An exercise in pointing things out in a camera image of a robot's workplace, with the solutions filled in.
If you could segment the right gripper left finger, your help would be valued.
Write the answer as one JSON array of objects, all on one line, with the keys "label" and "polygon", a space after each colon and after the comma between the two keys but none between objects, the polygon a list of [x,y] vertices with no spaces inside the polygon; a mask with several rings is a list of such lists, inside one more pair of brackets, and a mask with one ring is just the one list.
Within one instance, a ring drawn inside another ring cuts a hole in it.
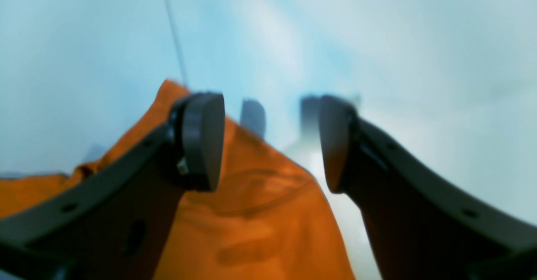
[{"label": "right gripper left finger", "polygon": [[194,93],[122,157],[1,220],[1,270],[21,280],[150,280],[187,191],[214,192],[225,127],[220,93]]}]

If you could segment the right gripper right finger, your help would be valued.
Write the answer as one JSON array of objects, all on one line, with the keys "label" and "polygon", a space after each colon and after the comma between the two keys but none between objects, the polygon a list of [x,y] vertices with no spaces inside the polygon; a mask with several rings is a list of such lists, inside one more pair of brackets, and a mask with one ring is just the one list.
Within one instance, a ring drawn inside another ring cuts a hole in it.
[{"label": "right gripper right finger", "polygon": [[384,280],[535,280],[536,226],[447,182],[340,97],[319,116],[327,186],[361,211]]}]

